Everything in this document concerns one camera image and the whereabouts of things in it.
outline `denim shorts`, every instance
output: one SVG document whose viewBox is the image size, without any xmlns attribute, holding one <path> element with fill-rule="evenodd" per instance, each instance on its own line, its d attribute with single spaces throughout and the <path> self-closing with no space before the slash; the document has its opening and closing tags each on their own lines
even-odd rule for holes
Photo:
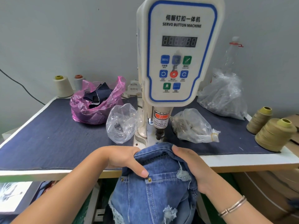
<svg viewBox="0 0 299 224">
<path fill-rule="evenodd" d="M 197 182 L 187 164 L 163 142 L 135 154 L 147 178 L 123 168 L 109 201 L 115 224 L 190 224 L 196 209 Z"/>
</svg>

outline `bag of metal rivets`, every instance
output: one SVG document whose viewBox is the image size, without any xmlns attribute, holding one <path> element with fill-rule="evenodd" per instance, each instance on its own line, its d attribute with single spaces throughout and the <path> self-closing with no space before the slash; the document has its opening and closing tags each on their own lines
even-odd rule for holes
<svg viewBox="0 0 299 224">
<path fill-rule="evenodd" d="M 184 111 L 170 117 L 174 133 L 178 139 L 193 143 L 219 142 L 220 131 L 212 129 L 211 125 L 195 108 L 187 108 Z"/>
<path fill-rule="evenodd" d="M 243 97 L 241 79 L 234 73 L 223 74 L 198 93 L 197 102 L 219 116 L 244 120 L 247 104 Z"/>
<path fill-rule="evenodd" d="M 106 122 L 108 137 L 123 144 L 132 138 L 140 124 L 141 116 L 131 104 L 115 105 Z"/>
</svg>

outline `white bottle cap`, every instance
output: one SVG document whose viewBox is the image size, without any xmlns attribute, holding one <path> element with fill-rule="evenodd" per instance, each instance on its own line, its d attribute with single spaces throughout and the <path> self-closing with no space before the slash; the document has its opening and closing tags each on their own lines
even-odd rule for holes
<svg viewBox="0 0 299 224">
<path fill-rule="evenodd" d="M 240 41 L 240 37 L 233 37 L 231 40 L 235 41 L 235 42 L 238 42 L 238 41 Z"/>
</svg>

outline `blue button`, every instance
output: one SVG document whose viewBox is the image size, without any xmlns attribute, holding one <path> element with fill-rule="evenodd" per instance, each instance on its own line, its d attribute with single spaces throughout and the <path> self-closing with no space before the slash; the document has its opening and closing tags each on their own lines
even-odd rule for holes
<svg viewBox="0 0 299 224">
<path fill-rule="evenodd" d="M 188 72 L 189 71 L 181 71 L 180 78 L 182 78 L 182 79 L 187 78 L 188 77 Z"/>
<path fill-rule="evenodd" d="M 167 78 L 167 73 L 168 73 L 167 70 L 160 70 L 159 77 L 160 78 Z"/>
<path fill-rule="evenodd" d="M 169 64 L 169 55 L 162 55 L 161 56 L 161 64 Z"/>
<path fill-rule="evenodd" d="M 173 89 L 174 90 L 179 90 L 180 89 L 180 87 L 181 87 L 181 83 L 179 83 L 179 82 L 175 82 L 174 84 L 173 84 Z"/>
<path fill-rule="evenodd" d="M 181 62 L 181 56 L 173 56 L 172 57 L 172 64 L 178 65 Z"/>
</svg>

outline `red light button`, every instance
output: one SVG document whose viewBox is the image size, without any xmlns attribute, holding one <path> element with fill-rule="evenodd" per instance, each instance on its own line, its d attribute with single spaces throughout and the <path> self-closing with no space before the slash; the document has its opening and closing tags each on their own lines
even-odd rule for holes
<svg viewBox="0 0 299 224">
<path fill-rule="evenodd" d="M 170 72 L 170 77 L 175 78 L 178 75 L 178 71 L 172 71 Z"/>
</svg>

